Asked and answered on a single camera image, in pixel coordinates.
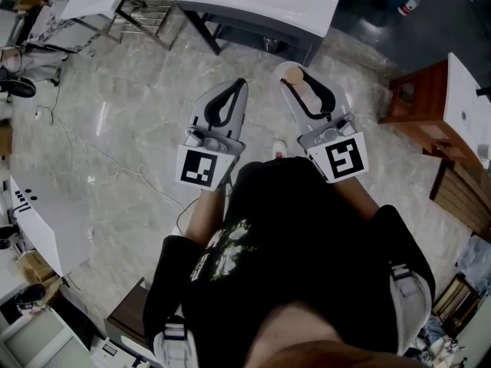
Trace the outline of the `cardboard box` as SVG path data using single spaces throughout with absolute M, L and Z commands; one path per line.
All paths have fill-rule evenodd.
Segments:
M 62 280 L 38 251 L 28 251 L 17 260 L 22 276 L 28 285 L 42 284 L 46 288 L 62 285 Z

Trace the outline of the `person's black printed t-shirt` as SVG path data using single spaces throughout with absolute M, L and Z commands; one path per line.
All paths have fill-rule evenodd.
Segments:
M 406 357 L 430 315 L 430 266 L 392 205 L 364 220 L 333 184 L 302 157 L 249 163 L 206 247 L 163 240 L 143 312 L 162 368 L 243 368 L 284 304 L 317 312 L 349 346 Z

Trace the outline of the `brown slatted wooden panel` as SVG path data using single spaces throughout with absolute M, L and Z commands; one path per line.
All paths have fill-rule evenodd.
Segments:
M 491 244 L 491 172 L 442 160 L 430 200 Z

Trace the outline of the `blue cloth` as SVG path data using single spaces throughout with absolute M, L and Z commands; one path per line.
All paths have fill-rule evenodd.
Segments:
M 475 285 L 486 288 L 491 284 L 491 243 L 472 235 L 457 261 L 457 269 Z

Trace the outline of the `person's right forearm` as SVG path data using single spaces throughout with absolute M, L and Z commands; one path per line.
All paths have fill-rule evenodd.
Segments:
M 372 219 L 380 208 L 356 177 L 335 182 L 333 187 L 364 220 Z

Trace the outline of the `white bottle with beige cap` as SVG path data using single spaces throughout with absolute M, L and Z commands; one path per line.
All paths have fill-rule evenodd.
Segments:
M 270 87 L 277 101 L 281 94 L 281 79 L 285 79 L 300 96 L 308 111 L 312 114 L 320 114 L 321 99 L 315 95 L 311 86 L 305 81 L 301 67 L 291 61 L 281 63 L 273 72 Z

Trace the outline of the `dark metal vanity stand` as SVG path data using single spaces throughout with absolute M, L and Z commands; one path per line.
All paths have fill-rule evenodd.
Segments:
M 264 15 L 197 2 L 176 4 L 216 55 L 222 51 L 218 40 L 265 51 L 270 39 L 278 42 L 273 54 L 307 67 L 323 42 L 320 36 Z

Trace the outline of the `metal slatted rack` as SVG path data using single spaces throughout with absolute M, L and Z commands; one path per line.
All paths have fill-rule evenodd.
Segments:
M 121 34 L 142 34 L 170 50 L 172 43 L 162 41 L 160 32 L 174 8 L 171 0 L 123 0 L 115 13 L 107 17 L 115 17 L 113 26 L 117 25 Z

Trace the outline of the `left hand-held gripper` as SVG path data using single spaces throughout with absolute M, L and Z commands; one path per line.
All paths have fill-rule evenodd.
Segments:
M 226 184 L 246 148 L 237 139 L 248 95 L 246 80 L 238 78 L 217 84 L 196 101 L 192 126 L 186 129 L 185 143 L 177 149 L 177 182 L 206 191 Z

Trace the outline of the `person's left forearm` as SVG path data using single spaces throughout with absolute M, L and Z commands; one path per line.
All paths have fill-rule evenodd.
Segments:
M 226 203 L 226 188 L 202 191 L 196 202 L 184 236 L 203 247 L 222 228 Z

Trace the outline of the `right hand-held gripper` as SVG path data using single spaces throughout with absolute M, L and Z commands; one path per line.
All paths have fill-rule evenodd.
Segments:
M 298 143 L 327 183 L 368 171 L 364 134 L 354 126 L 343 88 L 316 71 L 302 68 L 314 96 L 303 101 L 295 88 L 280 80 L 280 94 L 301 132 Z

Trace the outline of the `white cabinet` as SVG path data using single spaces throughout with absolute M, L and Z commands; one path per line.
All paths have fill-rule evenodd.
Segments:
M 89 349 L 51 308 L 0 333 L 0 368 L 95 368 Z

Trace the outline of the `dark brown wooden cabinet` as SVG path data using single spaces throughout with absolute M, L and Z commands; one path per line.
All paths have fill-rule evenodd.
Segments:
M 147 301 L 147 282 L 141 278 L 104 319 L 108 337 L 118 346 L 126 348 L 123 337 L 140 347 L 147 348 L 143 329 L 143 310 Z

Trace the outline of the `white panel with black holes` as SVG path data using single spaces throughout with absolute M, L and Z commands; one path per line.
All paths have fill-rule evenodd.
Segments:
M 88 210 L 34 170 L 10 175 L 12 218 L 54 272 L 64 277 L 91 256 Z

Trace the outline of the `white appliance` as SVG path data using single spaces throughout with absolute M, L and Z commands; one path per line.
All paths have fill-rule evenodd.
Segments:
M 119 348 L 108 337 L 103 340 L 94 336 L 90 355 L 95 368 L 152 368 L 148 362 Z

